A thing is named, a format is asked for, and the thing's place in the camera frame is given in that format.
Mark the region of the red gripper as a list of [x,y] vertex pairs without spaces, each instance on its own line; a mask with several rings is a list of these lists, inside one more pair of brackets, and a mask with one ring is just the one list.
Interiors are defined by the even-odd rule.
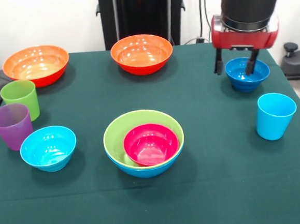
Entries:
[[268,25],[258,32],[237,32],[225,27],[220,15],[214,15],[211,20],[212,44],[216,48],[214,73],[221,75],[223,71],[222,49],[253,48],[246,63],[246,75],[254,72],[256,59],[260,49],[271,48],[277,38],[279,21],[272,16]]

